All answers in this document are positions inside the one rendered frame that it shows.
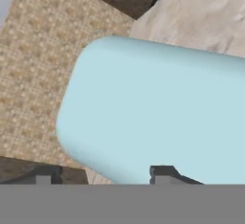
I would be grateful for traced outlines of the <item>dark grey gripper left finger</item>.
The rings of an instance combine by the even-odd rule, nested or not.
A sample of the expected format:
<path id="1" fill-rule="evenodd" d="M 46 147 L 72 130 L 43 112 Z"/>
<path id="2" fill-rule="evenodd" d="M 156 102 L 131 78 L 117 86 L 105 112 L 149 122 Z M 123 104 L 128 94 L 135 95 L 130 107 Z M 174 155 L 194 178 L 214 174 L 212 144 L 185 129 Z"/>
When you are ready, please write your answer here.
<path id="1" fill-rule="evenodd" d="M 60 185 L 63 183 L 62 171 L 60 166 L 40 166 L 16 178 L 1 181 L 0 185 Z"/>

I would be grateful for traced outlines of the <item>light blue stand mixer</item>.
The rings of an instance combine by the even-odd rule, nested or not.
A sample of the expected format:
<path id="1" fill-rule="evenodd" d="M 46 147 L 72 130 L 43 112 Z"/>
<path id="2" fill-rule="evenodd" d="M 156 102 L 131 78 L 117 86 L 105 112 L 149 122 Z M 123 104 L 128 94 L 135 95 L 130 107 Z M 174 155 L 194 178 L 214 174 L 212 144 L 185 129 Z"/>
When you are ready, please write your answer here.
<path id="1" fill-rule="evenodd" d="M 56 118 L 74 160 L 118 184 L 173 166 L 245 184 L 245 58 L 123 36 L 80 53 Z"/>

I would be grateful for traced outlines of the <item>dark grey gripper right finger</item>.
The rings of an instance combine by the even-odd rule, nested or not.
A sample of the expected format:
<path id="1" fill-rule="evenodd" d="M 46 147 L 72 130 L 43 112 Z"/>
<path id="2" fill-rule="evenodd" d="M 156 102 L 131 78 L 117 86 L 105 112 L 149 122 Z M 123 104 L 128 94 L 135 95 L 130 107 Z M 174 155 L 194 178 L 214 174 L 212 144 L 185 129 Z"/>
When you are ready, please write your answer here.
<path id="1" fill-rule="evenodd" d="M 174 166 L 151 166 L 150 170 L 150 184 L 192 184 L 201 185 L 201 182 L 181 175 Z"/>

